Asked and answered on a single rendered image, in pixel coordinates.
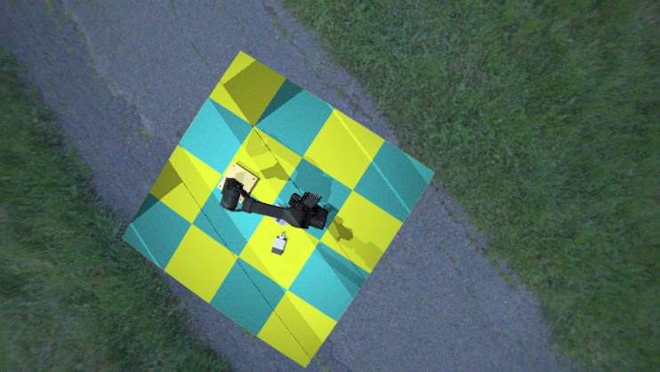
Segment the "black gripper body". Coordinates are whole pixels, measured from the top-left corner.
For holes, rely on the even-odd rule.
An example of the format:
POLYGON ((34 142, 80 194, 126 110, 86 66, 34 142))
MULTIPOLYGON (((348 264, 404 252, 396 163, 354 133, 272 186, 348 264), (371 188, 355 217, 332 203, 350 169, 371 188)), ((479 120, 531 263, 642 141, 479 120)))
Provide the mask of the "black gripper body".
MULTIPOLYGON (((289 205, 289 206, 293 206, 293 207, 297 207, 297 206, 308 207, 308 206, 302 204, 303 200, 300 199, 300 197, 301 197, 300 195, 298 195, 297 193, 294 193, 294 194, 290 197, 290 200, 289 200, 289 202, 288 202, 288 205, 289 205), (299 200, 299 199, 300 199, 300 200, 299 200)), ((321 214, 321 215, 323 215, 323 216, 327 216, 328 213, 329 213, 329 212, 328 212, 327 210, 325 210, 324 208, 319 208, 319 207, 317 207, 317 206, 315 207, 315 209, 314 209, 313 211, 314 211, 313 213, 321 214), (320 210, 320 209, 321 209, 321 210, 320 210)))

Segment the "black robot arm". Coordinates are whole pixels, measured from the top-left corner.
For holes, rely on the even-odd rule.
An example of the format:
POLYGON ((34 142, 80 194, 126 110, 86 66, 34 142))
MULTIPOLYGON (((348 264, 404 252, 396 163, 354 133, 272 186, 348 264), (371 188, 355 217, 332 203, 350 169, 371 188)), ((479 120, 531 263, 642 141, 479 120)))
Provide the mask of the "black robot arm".
POLYGON ((280 206, 273 206, 267 203, 256 201, 251 198, 246 190, 243 190, 243 183, 238 182, 235 178, 226 177, 221 189, 221 206, 223 209, 229 210, 232 213, 247 213, 247 214, 261 214, 272 218, 284 220, 288 225, 307 230, 309 226, 323 230, 326 224, 326 216, 313 213, 315 205, 319 198, 310 192, 305 192, 302 195, 302 204, 308 206, 297 206, 283 208, 280 206), (240 195, 244 198, 241 209, 237 209, 238 200, 240 195), (310 210, 310 208, 312 210, 310 210), (236 210, 237 209, 237 210, 236 210))

